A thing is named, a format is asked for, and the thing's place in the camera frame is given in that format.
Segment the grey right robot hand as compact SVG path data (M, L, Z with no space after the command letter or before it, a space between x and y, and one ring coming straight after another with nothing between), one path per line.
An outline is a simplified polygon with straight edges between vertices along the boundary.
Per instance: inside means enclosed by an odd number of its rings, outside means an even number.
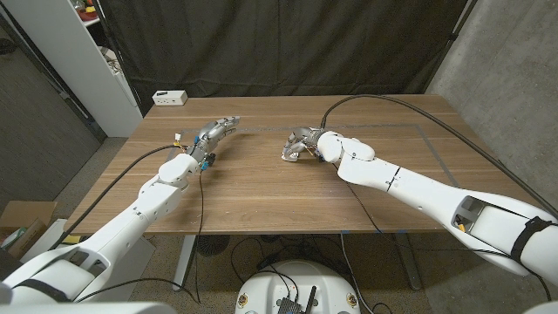
M319 138L325 133L322 128L298 127L288 137L282 150L284 161L296 162L299 154L307 151L319 161L323 156L317 148Z

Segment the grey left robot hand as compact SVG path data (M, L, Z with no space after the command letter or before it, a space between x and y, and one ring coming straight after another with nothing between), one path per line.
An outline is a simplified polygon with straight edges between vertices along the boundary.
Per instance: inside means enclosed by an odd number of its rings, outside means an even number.
M200 167L211 166L214 162L213 151L218 142L236 131L241 120L240 116L230 116L207 123L194 139L194 144L187 149Z

